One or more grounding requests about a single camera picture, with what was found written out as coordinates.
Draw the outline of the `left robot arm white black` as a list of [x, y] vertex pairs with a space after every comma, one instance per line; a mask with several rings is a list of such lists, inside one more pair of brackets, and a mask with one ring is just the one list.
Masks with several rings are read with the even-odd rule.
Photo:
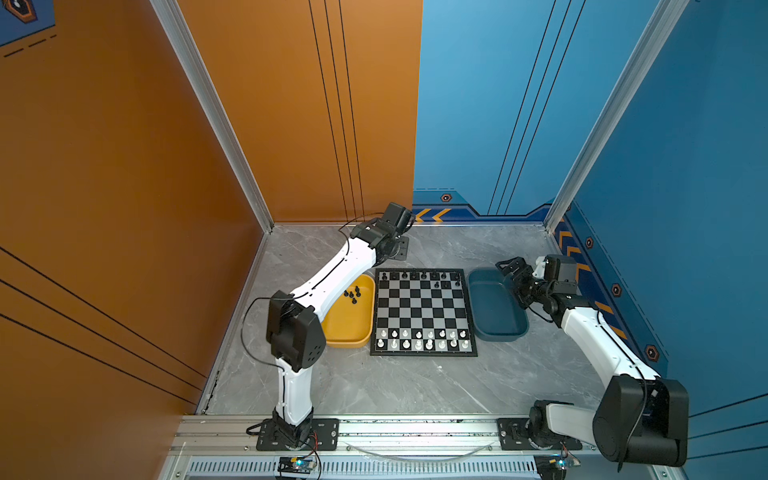
[[323, 320], [354, 280], [394, 256], [412, 224], [411, 210], [390, 203], [382, 215], [354, 226], [340, 250], [309, 280], [269, 298], [266, 341], [278, 369], [272, 421], [290, 446], [304, 445], [311, 435], [312, 367], [326, 348]]

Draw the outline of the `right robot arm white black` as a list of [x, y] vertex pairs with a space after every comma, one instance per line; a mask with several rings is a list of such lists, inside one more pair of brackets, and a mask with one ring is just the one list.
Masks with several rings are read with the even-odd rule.
[[598, 374], [605, 391], [597, 408], [538, 400], [526, 434], [540, 449], [568, 439], [595, 446], [602, 456], [626, 463], [681, 467], [688, 459], [689, 394], [641, 360], [612, 330], [595, 302], [579, 292], [577, 263], [546, 255], [530, 265], [522, 257], [497, 263], [522, 309], [540, 305], [569, 336]]

